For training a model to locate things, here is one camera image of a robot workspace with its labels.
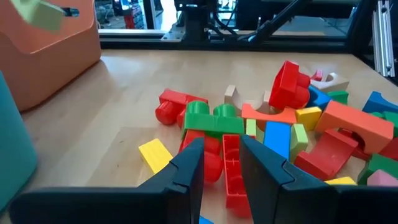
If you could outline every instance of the wooden table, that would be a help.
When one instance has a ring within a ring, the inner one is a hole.
[[[229,84],[247,98],[270,90],[284,60],[297,62],[309,75],[323,69],[348,78],[348,100],[355,108],[373,90],[398,102],[398,88],[352,55],[105,50],[100,63],[23,115],[39,157],[28,189],[143,183],[151,171],[138,146],[159,138],[176,155],[180,145],[177,125],[164,126],[154,115],[164,88],[207,98],[214,108],[223,103]],[[363,166],[352,157],[338,177],[356,179]],[[225,209],[224,174],[205,187],[201,214],[215,223],[252,223]]]

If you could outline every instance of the yellow block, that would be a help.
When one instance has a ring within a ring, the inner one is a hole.
[[[296,110],[297,122],[304,125],[306,131],[312,131],[318,123],[322,110],[317,107]]]
[[[333,180],[325,181],[329,185],[357,185],[350,177],[341,177]]]
[[[147,142],[139,146],[138,149],[154,174],[161,171],[173,159],[173,156],[159,139]]]

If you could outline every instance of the green block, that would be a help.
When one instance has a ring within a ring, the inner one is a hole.
[[[385,119],[384,114],[379,112],[373,112],[371,115],[377,116],[378,118]]]
[[[386,120],[394,123],[394,137],[398,136],[398,113],[385,111],[383,112]]]
[[[42,0],[11,0],[18,14],[28,24],[49,31],[59,30],[65,12]]]
[[[255,119],[246,119],[246,134],[257,137],[257,124]]]
[[[347,105],[348,103],[348,93],[344,90],[339,91],[330,91],[328,92],[328,96],[330,96],[333,100]]]
[[[289,161],[291,163],[297,157],[297,154],[301,151],[305,151],[308,146],[308,137],[305,132],[305,128],[303,124],[293,124],[291,127],[290,134],[290,156]]]
[[[372,154],[369,161],[366,162],[365,168],[358,175],[358,184],[366,185],[368,177],[370,177],[375,171],[383,170],[391,176],[398,178],[398,162],[381,156],[379,154]]]
[[[223,134],[244,134],[244,123],[242,118],[236,116],[233,105],[219,105],[210,115],[208,104],[193,101],[187,105],[185,112],[183,138],[188,129],[204,131],[209,136],[221,139]]]

